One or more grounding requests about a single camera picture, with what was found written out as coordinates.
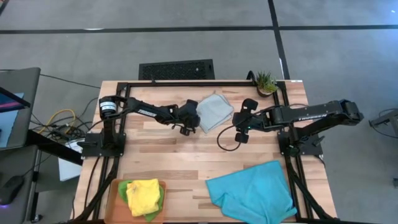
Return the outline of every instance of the butcher block tabletop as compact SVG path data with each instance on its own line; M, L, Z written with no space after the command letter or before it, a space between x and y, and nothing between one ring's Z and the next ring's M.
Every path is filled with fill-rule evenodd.
M208 82L220 81L237 82L237 80L209 80ZM99 97L115 95L118 82L120 81L104 81ZM287 80L285 85L290 104L308 104L303 82ZM201 101L214 93L224 95L234 107L235 112L240 111L242 102L246 98L258 101L257 110L274 105L272 97L260 97L253 86L132 87L130 96L156 106L172 104L182 106L187 99ZM282 94L279 93L279 96L282 104ZM97 105L93 122L99 120ZM295 124L305 126L310 122ZM124 130L127 135L126 147L124 155L120 158L118 179L157 178L163 180L167 186L164 206L165 222L240 222L223 216L220 208L212 204L205 180L275 160L282 164L286 181L288 180L285 161L279 152L275 131L269 133L250 131L247 144L242 144L233 152L226 152L217 146L216 138L220 131L230 125L231 120L208 134L198 128L195 134L184 136L179 133L179 128L171 129L171 126L159 124L153 118L130 113L126 118ZM102 127L102 124L95 126L93 132L100 132ZM238 144L234 140L235 134L234 128L227 130L221 135L220 144L227 149L235 148ZM98 188L103 158L99 159L91 185L88 186L95 160L96 157L84 160L74 202L76 215L83 211L87 188L90 188L88 202ZM335 217L335 206L324 165L313 156L302 156L302 160L309 191L324 210ZM108 191L109 189L103 195L99 218L104 218ZM302 194L298 188L297 193L302 216L306 217ZM293 222L295 218L290 217L286 221Z

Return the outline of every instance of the small succulent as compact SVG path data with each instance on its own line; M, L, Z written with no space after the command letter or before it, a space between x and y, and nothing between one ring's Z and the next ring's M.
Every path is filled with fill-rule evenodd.
M266 93L273 93L278 90L276 79L271 76L271 72L258 72L256 81L259 89Z

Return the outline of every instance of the metal bracket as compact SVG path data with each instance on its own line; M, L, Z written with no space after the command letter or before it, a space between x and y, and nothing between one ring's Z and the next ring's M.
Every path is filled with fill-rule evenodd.
M124 90L125 87L127 87L127 86L128 86L128 83L119 82L116 87L116 91L120 92L120 91Z
M109 147L103 147L101 133L89 133L84 142L78 145L83 148L81 156L83 157L116 157L123 156L124 145L126 144L126 134L118 134L116 143Z
M308 137L306 140L300 142L296 146L290 144L289 132L281 131L278 133L279 149L282 155L297 156L297 155L322 155L322 147L320 141L323 136L319 137L317 134Z

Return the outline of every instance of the yellow cloth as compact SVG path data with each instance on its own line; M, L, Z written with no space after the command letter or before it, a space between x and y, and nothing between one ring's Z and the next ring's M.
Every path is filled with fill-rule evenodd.
M160 199L159 181L133 180L127 184L127 200L131 215L146 215L159 210L157 201Z

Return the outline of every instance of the monitor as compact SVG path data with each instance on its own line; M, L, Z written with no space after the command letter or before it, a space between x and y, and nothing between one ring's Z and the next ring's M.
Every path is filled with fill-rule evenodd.
M30 107L29 102L0 87L0 113L28 107Z

